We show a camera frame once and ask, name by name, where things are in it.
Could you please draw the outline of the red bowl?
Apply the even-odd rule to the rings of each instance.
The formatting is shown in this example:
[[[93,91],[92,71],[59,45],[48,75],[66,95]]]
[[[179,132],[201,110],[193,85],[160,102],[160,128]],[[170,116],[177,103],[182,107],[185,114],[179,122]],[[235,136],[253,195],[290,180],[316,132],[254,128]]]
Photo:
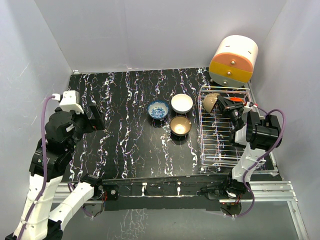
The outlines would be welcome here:
[[[231,97],[229,100],[233,101],[233,102],[243,102],[243,100],[241,98],[238,98],[238,97]]]

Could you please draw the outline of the black glossy bowl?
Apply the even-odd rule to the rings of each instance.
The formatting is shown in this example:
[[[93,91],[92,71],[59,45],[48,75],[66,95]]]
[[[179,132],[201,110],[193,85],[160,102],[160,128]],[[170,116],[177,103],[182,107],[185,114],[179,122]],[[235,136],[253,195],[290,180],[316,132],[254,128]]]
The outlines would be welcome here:
[[[203,102],[202,102],[202,105],[203,105],[203,108],[205,109],[205,111],[207,113],[211,113],[212,110],[214,109],[215,107],[215,104],[218,100],[218,96],[220,94],[219,93],[216,93],[216,92],[213,92],[213,93],[209,93],[206,95],[206,97],[204,98]]]

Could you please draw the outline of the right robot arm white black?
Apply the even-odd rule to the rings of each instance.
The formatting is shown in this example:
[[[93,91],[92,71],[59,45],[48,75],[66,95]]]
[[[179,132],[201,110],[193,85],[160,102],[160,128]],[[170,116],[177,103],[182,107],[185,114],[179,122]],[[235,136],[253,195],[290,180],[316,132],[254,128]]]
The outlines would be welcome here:
[[[251,175],[259,162],[280,145],[282,129],[277,116],[271,113],[261,116],[255,111],[258,105],[251,101],[232,101],[218,95],[216,104],[221,114],[228,117],[234,127],[230,132],[230,144],[244,148],[240,160],[232,168],[222,187],[226,197],[239,198],[247,192]]]

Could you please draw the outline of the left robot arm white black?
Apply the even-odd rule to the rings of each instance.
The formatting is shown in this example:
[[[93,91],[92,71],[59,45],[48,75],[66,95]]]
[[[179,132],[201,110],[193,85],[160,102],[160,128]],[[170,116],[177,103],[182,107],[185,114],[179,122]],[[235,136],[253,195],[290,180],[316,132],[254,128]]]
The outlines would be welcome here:
[[[24,209],[17,228],[6,236],[7,240],[60,240],[66,225],[85,202],[103,195],[102,179],[86,174],[69,196],[51,209],[77,143],[84,134],[105,128],[103,113],[95,104],[90,104],[89,108],[92,119],[86,113],[77,114],[75,110],[58,107],[41,126],[45,134],[31,160]]]

